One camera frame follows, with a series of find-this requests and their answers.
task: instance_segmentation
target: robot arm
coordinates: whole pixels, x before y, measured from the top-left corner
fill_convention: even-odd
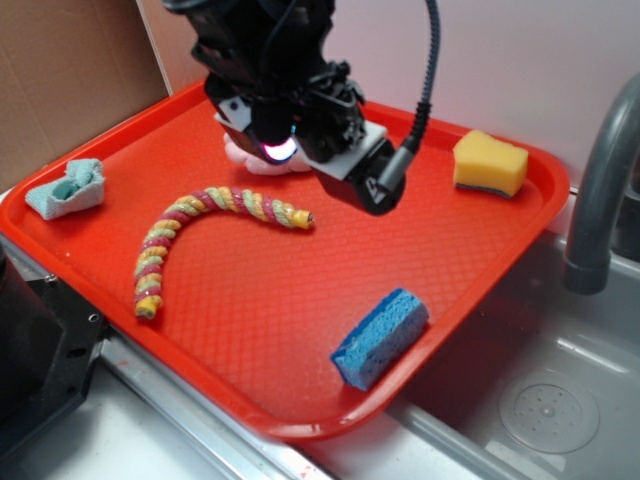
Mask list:
[[[274,164],[299,149],[330,195],[373,215],[396,206],[420,141],[396,152],[365,120],[349,65],[322,57],[334,0],[163,3],[195,29],[192,55],[209,69],[206,94],[236,145]]]

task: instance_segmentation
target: tray rim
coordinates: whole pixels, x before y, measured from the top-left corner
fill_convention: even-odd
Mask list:
[[[90,298],[90,301],[100,308],[107,318],[116,317],[117,315],[113,313],[116,310],[120,311],[120,306],[118,305],[116,309],[116,307],[110,305],[110,302],[107,301],[108,299],[102,298],[103,294],[99,288],[81,276],[75,275],[72,268],[66,265],[62,259],[56,257],[41,243],[22,232],[11,218],[10,207],[13,202],[21,201],[26,191],[32,186],[60,176],[64,165],[69,160],[94,156],[98,158],[108,157],[123,146],[143,137],[149,131],[164,125],[181,113],[206,101],[202,85],[202,81],[194,83],[181,92],[158,102],[129,120],[63,155],[43,169],[25,178],[0,203],[0,232],[41,263],[47,270],[55,272],[56,275],[71,284],[79,293]],[[373,102],[368,104],[365,114],[368,120],[374,122],[376,120],[381,121],[380,119],[388,119],[389,116],[403,121],[410,121],[412,118],[412,114],[408,112]],[[438,147],[431,143],[430,146],[447,148],[447,142],[455,142],[457,138],[460,138],[469,130],[470,128],[467,127],[432,119],[430,120],[428,131],[431,134],[427,133],[425,142],[429,143],[430,140],[433,140],[437,131],[439,132],[438,138],[440,138],[438,143],[442,143],[442,145]],[[546,225],[565,205],[569,196],[569,178],[557,159],[536,147],[500,136],[496,136],[496,138],[527,148],[533,154],[530,156],[533,161],[529,164],[527,177],[534,177],[538,181],[540,179],[549,181],[543,185],[533,182],[544,197],[542,208],[532,221],[527,224],[526,228],[523,228],[492,262],[492,264],[500,263],[505,267],[498,272],[493,269],[484,271],[467,289],[467,291],[474,290],[484,293],[479,298],[472,300],[465,292],[464,299],[454,303],[438,322],[430,325],[428,334],[425,333],[416,342],[405,354],[402,362],[397,362],[389,369],[380,382],[366,395],[363,395],[363,400],[348,412],[315,423],[294,424],[283,421],[265,411],[254,400],[248,398],[234,386],[229,385],[215,372],[203,368],[198,362],[177,349],[154,329],[148,328],[146,324],[132,326],[116,324],[116,330],[121,331],[128,339],[139,344],[187,382],[194,386],[198,385],[196,387],[198,390],[233,417],[263,434],[285,441],[300,442],[326,438],[346,432],[380,412],[391,402],[393,397],[409,381],[411,375],[431,358],[438,347],[457,329],[467,314],[493,288],[517,259],[524,254],[530,244],[544,231]],[[179,361],[174,361],[171,364],[165,360],[168,358],[175,359],[176,357],[178,357]]]

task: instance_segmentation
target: blue sponge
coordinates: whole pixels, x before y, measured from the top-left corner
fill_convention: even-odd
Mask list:
[[[422,335],[428,318],[424,303],[398,288],[349,333],[331,361],[345,383],[369,390],[389,364]]]

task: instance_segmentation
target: yellow sponge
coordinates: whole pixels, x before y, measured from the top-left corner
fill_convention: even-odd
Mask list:
[[[513,197],[527,175],[529,152],[472,130],[453,147],[456,187],[474,188]]]

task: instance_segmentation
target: sponge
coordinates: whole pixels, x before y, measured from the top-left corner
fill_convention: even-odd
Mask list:
[[[331,355],[346,384],[369,390],[389,364],[424,331],[427,307],[398,288],[385,297]]]
[[[527,175],[529,152],[472,130],[453,147],[457,187],[473,188],[513,197]]]

